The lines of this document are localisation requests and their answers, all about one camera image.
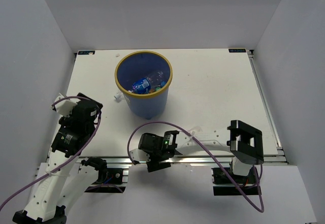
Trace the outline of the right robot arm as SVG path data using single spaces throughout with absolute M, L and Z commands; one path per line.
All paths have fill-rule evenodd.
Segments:
M 145 162 L 148 172 L 154 172 L 169 168 L 168 160 L 176 155 L 200 151 L 231 153 L 229 176 L 236 183 L 246 179 L 254 165 L 264 163 L 262 132 L 240 120 L 232 120 L 228 127 L 211 133 L 182 129 L 166 131 L 163 136 L 144 133 L 130 155 L 134 164 Z

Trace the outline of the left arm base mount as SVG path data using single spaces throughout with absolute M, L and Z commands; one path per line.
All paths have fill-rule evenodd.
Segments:
M 81 161 L 76 187 L 86 193 L 124 193 L 123 168 L 109 168 L 106 160 L 90 157 Z

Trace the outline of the large clear labelled bottle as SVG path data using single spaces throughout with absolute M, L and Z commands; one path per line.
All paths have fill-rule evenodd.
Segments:
M 195 134 L 201 133 L 203 130 L 200 126 L 194 126 L 189 129 L 187 132 L 189 133 L 190 137 L 193 137 Z

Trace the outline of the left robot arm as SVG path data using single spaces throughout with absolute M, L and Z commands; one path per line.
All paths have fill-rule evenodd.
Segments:
M 30 202 L 14 214 L 14 223 L 55 223 L 65 219 L 64 207 L 58 205 L 60 194 L 70 170 L 98 130 L 102 108 L 103 104 L 82 93 L 56 98 L 52 110 L 61 115 L 60 128 L 51 144 L 46 174 Z

